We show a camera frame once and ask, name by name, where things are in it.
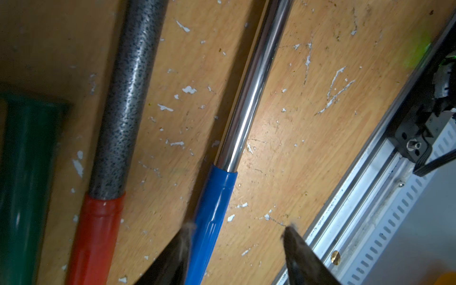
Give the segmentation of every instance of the green plastic object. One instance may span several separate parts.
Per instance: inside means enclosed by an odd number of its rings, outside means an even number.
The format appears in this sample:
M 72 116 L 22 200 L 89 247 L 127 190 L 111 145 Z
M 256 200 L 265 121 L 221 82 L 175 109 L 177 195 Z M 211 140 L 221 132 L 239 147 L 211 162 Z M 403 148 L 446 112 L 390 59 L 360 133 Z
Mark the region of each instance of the green plastic object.
M 0 166 L 0 284 L 33 285 L 57 132 L 68 104 L 0 86 L 8 103 Z

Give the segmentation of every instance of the chrome pole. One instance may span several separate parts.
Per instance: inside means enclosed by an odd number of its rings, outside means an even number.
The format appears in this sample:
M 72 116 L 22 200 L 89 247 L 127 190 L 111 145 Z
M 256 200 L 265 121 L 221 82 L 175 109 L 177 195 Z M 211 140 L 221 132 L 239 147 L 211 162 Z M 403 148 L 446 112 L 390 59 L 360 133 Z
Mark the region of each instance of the chrome pole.
M 244 71 L 236 106 L 215 160 L 219 169 L 237 171 L 292 3 L 293 0 L 269 2 L 259 39 L 251 52 L 247 72 Z

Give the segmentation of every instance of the wooden surface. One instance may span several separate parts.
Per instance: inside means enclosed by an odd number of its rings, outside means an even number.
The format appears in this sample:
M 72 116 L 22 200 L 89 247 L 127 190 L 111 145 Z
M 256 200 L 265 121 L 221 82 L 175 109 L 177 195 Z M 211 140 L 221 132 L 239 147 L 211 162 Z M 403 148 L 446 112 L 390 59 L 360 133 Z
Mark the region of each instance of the wooden surface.
M 193 213 L 263 3 L 170 1 L 108 284 L 124 276 L 134 283 Z M 73 103 L 59 138 L 39 285 L 64 280 L 124 6 L 118 0 L 0 4 L 0 81 Z M 204 284 L 271 283 L 284 264 L 282 223 L 305 232 L 455 7 L 454 0 L 295 1 L 249 136 L 253 153 L 244 153 L 238 169 L 227 211 L 235 217 L 222 227 Z M 342 67 L 330 98 L 355 82 L 316 114 Z M 184 93 L 188 85 L 197 92 Z M 4 103 L 0 114 L 4 119 Z M 180 141 L 185 148 L 170 146 Z M 78 151 L 82 178 L 73 166 Z

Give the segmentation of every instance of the blue plastic grip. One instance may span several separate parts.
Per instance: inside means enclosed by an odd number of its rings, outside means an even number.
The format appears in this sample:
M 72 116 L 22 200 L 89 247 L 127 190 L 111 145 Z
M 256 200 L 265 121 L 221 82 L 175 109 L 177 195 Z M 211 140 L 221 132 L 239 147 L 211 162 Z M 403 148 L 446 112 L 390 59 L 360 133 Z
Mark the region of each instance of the blue plastic grip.
M 212 165 L 195 214 L 197 226 L 192 240 L 185 285 L 200 285 L 222 227 L 238 173 Z

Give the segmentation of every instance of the red plastic grip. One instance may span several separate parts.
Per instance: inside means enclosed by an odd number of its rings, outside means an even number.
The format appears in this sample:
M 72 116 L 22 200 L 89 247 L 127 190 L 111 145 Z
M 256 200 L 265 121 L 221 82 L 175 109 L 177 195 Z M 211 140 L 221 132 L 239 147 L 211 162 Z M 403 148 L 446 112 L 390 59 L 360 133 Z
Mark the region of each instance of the red plastic grip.
M 74 238 L 67 285 L 105 285 L 119 233 L 124 198 L 96 200 L 86 194 Z

